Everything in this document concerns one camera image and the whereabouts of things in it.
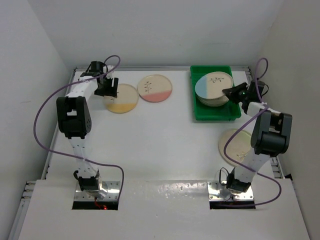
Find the beige plate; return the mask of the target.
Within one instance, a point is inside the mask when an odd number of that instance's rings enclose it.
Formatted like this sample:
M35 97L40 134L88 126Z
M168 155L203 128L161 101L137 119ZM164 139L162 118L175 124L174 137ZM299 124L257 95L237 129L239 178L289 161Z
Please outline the beige plate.
M196 94L196 98L205 106L209 106L213 108L223 106L229 101L229 99L225 95L217 98L208 99Z
M130 84L119 84L117 97L105 96L103 104L105 108L115 114L124 114L133 110L139 101L137 90Z
M216 71L202 76L195 84L194 90L198 97L205 100L215 100L223 97L224 89L234 85L231 75L225 72Z
M170 97L173 86L166 76L153 74L138 82L137 91L143 100L150 103L160 103Z
M224 147L230 137L237 131L237 129L228 129L222 133L218 141L218 150L222 158L231 166L236 167L237 164L229 160L224 154ZM226 153L233 160L242 163L246 155L251 149L251 134L245 130L239 132L228 144Z

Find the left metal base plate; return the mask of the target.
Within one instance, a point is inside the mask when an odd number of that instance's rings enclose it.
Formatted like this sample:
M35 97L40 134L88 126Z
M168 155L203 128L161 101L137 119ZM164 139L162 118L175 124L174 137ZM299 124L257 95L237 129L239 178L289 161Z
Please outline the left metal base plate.
M79 184L76 184L73 200L75 202L93 202L97 198L99 202L117 202L120 193L119 181L103 181L99 192L82 191Z

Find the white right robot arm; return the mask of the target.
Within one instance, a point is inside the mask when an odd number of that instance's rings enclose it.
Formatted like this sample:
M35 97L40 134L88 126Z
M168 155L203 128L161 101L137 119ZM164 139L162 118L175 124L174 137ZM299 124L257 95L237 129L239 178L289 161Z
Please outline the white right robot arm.
M255 120L251 149L226 179L226 188L232 192L245 193L260 168L270 158L284 154L289 148L293 116L273 110L261 102L259 97L265 87L266 84L258 80L222 90L232 103L241 103L244 113Z

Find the white front cover board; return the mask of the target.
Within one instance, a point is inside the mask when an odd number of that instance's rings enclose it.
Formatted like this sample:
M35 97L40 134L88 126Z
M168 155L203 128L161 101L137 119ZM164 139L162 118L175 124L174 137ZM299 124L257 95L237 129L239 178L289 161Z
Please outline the white front cover board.
M254 209L210 209L203 181L126 180L118 210L74 210L74 180L38 180L22 240L307 240L295 191Z

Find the metal base plate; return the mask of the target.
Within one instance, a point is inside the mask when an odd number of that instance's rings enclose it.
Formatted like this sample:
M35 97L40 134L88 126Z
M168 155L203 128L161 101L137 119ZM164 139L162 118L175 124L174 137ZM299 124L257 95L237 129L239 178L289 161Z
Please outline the metal base plate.
M79 184L76 184L73 200L75 202L93 202L97 198L99 202L117 202L120 193L119 181L103 181L99 192L82 191Z
M219 181L207 182L208 198L210 202L230 202L230 201L253 201L254 193L250 186L247 191L239 192L229 190L225 185L221 185Z

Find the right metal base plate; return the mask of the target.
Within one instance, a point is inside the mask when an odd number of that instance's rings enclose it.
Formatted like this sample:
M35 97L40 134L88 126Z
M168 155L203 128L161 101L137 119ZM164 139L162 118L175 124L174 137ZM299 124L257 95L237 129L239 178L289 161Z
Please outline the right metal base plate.
M239 192L229 190L225 185L221 185L219 181L207 182L208 198L210 202L230 202L230 201L253 201L254 193L250 186L247 191Z

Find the green plastic bin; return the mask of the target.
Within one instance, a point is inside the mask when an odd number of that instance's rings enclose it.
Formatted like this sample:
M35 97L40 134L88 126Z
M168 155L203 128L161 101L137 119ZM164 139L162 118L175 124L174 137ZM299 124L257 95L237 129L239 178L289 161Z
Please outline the green plastic bin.
M219 107L209 107L202 104L197 99L195 93L197 81L201 77L212 72L224 72L232 76L231 68L227 65L192 65L190 67L191 92L195 119L197 121L233 121L240 118L241 110L238 104L228 101L225 105Z

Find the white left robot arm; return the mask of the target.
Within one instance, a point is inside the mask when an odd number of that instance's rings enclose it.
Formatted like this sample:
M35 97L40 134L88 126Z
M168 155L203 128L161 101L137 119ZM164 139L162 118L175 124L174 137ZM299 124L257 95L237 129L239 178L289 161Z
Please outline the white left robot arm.
M77 170L74 177L80 190L92 197L102 198L106 191L99 169L86 161L86 142L93 126L87 101L92 95L117 98L119 79L109 75L91 80L92 77L83 73L65 97L57 98L56 108L59 130L69 140L76 156Z

